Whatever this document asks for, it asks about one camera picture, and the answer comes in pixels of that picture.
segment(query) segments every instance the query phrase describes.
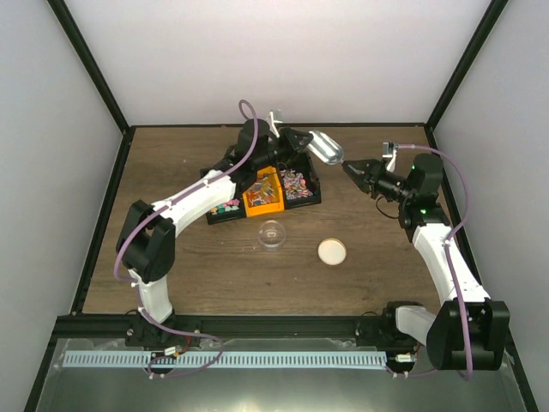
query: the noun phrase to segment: white enclosure wall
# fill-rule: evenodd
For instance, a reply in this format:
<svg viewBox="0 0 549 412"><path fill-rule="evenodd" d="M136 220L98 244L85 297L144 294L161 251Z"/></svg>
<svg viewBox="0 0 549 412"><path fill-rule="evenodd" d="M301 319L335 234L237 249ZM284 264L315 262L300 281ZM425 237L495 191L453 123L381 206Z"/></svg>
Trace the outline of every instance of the white enclosure wall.
<svg viewBox="0 0 549 412"><path fill-rule="evenodd" d="M435 130L468 177L474 257L492 298L510 307L540 410L549 410L548 16L547 1L509 2Z"/></svg>
<svg viewBox="0 0 549 412"><path fill-rule="evenodd" d="M424 122L489 0L67 0L130 124Z"/></svg>
<svg viewBox="0 0 549 412"><path fill-rule="evenodd" d="M69 312L121 134L47 2L0 2L0 410Z"/></svg>

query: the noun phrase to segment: black bracket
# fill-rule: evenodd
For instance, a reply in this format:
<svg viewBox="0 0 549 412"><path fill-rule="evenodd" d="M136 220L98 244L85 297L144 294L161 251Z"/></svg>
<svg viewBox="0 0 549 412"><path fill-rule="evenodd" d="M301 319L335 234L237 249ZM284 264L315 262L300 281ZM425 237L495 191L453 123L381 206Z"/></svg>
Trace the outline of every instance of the black bracket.
<svg viewBox="0 0 549 412"><path fill-rule="evenodd" d="M118 238L117 252L130 233L153 212L153 207L142 200L131 205ZM145 283L161 279L170 271L174 261L175 225L171 219L161 216L153 219L150 225L137 234L122 259L124 266L135 269Z"/></svg>
<svg viewBox="0 0 549 412"><path fill-rule="evenodd" d="M504 302L466 303L473 369L495 371L501 366L509 330ZM446 301L427 333L427 353L436 369L465 370L462 321L457 300Z"/></svg>

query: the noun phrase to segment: white cable tray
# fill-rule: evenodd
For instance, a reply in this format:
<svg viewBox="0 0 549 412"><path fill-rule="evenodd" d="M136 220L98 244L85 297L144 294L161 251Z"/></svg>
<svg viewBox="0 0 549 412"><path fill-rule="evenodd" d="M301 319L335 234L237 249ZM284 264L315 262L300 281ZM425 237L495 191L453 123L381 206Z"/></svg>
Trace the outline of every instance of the white cable tray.
<svg viewBox="0 0 549 412"><path fill-rule="evenodd" d="M154 367L195 368L215 357L215 352L187 352L175 360L158 360ZM148 365L151 352L68 350L63 367L139 367ZM286 369L337 368L385 369L385 352L225 352L213 368Z"/></svg>

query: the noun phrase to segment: wooden floor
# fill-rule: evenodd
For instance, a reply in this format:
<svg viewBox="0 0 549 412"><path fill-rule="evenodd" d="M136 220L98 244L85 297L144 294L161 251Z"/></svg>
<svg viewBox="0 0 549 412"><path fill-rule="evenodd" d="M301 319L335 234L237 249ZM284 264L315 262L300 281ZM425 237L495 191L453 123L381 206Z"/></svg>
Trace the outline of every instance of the wooden floor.
<svg viewBox="0 0 549 412"><path fill-rule="evenodd" d="M426 144L420 127L323 128L345 149L347 160L380 158L382 142ZM129 206L180 191L236 142L238 128L140 128L124 169L101 246L86 313L120 313L136 307L136 292L112 277L115 243ZM417 151L402 150L396 171L406 175ZM178 238L168 275L177 313L355 315L381 312L391 300L416 300L436 312L437 292L419 254L397 221L383 217L375 202L354 186L341 166L313 159L322 204L209 226L205 217ZM380 202L396 214L396 206ZM257 229L269 218L287 230L278 252L263 251ZM323 264L317 246L340 239L347 260Z"/></svg>

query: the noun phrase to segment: clear plastic cup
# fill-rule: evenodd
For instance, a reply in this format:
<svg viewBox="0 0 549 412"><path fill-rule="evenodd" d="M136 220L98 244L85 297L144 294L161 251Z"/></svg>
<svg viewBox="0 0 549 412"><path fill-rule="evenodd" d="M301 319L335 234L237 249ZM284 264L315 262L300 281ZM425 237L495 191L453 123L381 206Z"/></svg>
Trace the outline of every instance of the clear plastic cup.
<svg viewBox="0 0 549 412"><path fill-rule="evenodd" d="M278 251L286 240L286 230L278 221L265 221L257 232L259 244L268 251Z"/></svg>

